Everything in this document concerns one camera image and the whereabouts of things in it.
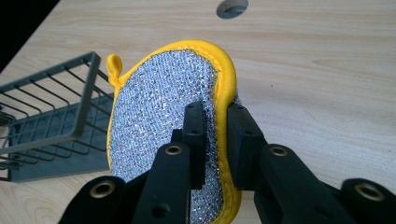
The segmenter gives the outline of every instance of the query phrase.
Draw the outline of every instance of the silver scouring mesh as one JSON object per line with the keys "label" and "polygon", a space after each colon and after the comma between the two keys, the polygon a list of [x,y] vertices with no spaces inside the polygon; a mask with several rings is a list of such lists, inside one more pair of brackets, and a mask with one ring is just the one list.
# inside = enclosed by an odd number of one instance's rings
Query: silver scouring mesh
{"label": "silver scouring mesh", "polygon": [[114,106],[110,134],[111,172],[130,181],[146,172],[158,148],[183,127],[184,107],[202,101],[206,118],[205,185],[191,192],[191,223],[208,223],[222,208],[217,165],[213,90],[217,72],[187,49],[152,56],[132,74]]}

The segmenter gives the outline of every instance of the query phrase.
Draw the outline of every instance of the yellow sponge edge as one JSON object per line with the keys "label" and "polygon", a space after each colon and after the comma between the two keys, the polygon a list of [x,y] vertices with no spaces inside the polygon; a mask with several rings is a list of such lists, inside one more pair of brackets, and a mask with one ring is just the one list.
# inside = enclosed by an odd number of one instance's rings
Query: yellow sponge edge
{"label": "yellow sponge edge", "polygon": [[[233,62],[228,54],[220,47],[204,40],[181,40],[160,49],[157,49],[137,63],[127,73],[120,76],[122,71],[122,62],[118,55],[111,54],[106,59],[106,68],[108,72],[108,81],[114,87],[114,102],[117,101],[120,89],[131,77],[132,73],[145,61],[153,55],[169,51],[189,49],[196,54],[209,60],[217,71],[218,78],[215,84],[214,105],[215,105],[215,122],[217,129],[217,143],[219,156],[219,177],[222,187],[223,206],[219,216],[212,223],[231,223],[238,213],[241,203],[242,193],[233,186],[233,179],[230,173],[230,167],[227,159],[227,108],[233,101],[236,92],[236,74]],[[107,133],[107,158],[111,167],[111,158],[109,156],[109,139],[111,121]]]}

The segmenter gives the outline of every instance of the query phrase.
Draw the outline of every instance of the wire rack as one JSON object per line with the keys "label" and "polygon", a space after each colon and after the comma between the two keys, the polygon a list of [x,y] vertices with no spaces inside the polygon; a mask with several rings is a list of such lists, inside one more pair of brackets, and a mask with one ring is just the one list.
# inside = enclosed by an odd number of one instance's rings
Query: wire rack
{"label": "wire rack", "polygon": [[90,52],[0,87],[0,180],[108,169],[113,93],[99,63]]}

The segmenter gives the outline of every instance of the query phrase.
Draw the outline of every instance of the wooden table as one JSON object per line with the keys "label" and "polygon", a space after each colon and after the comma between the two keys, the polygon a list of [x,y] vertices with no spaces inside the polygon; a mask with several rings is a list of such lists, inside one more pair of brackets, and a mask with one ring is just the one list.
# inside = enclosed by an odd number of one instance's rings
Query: wooden table
{"label": "wooden table", "polygon": [[[396,2],[251,0],[231,20],[217,17],[219,3],[61,1],[0,82],[91,50],[119,54],[126,70],[167,43],[205,39],[230,54],[242,102],[268,142],[292,148],[337,188],[362,177],[396,193]],[[108,172],[1,182],[0,223],[55,223],[99,175]],[[251,197],[234,223],[260,223]]]}

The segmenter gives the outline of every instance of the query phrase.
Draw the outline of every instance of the screw hole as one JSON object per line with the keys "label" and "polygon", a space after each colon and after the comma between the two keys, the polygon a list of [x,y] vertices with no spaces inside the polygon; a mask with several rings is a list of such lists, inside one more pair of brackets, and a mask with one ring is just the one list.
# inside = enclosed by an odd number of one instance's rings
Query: screw hole
{"label": "screw hole", "polygon": [[160,203],[151,210],[152,215],[156,218],[166,217],[170,212],[171,208],[167,203]]}
{"label": "screw hole", "polygon": [[172,155],[172,156],[181,153],[181,151],[182,151],[181,147],[169,147],[169,148],[167,148],[167,149],[165,150],[165,152],[166,152],[168,155]]}
{"label": "screw hole", "polygon": [[97,185],[93,186],[93,188],[90,191],[90,194],[93,198],[100,199],[100,198],[105,198],[107,195],[110,195],[114,189],[116,188],[116,185],[110,181],[110,180],[104,180]]}
{"label": "screw hole", "polygon": [[355,190],[364,198],[372,201],[381,202],[385,199],[385,196],[381,191],[379,191],[375,186],[367,183],[356,185]]}
{"label": "screw hole", "polygon": [[271,147],[270,151],[272,154],[276,156],[286,156],[288,155],[288,151],[286,151],[284,148],[281,147]]}

